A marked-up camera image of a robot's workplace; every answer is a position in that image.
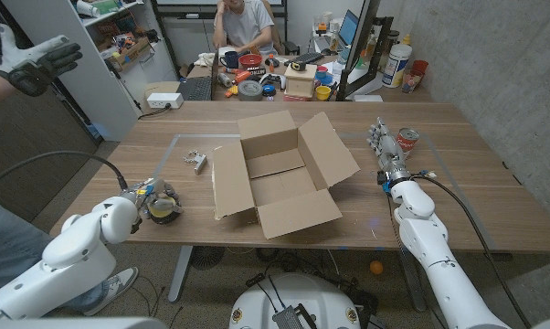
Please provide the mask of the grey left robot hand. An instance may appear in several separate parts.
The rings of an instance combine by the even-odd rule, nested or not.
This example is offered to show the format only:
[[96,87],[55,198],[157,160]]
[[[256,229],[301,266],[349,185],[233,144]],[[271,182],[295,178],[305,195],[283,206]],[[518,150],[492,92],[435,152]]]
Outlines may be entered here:
[[120,196],[131,200],[140,220],[158,225],[169,224],[182,213],[178,194],[171,184],[161,178],[148,178],[122,190]]

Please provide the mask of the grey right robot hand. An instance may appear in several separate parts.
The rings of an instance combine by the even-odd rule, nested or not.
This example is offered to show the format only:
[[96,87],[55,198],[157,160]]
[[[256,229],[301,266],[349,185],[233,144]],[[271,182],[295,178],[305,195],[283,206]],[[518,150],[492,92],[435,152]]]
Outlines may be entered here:
[[390,133],[381,117],[370,126],[366,141],[374,151],[379,167],[385,173],[386,181],[408,179],[411,174],[407,170],[406,160],[397,139]]

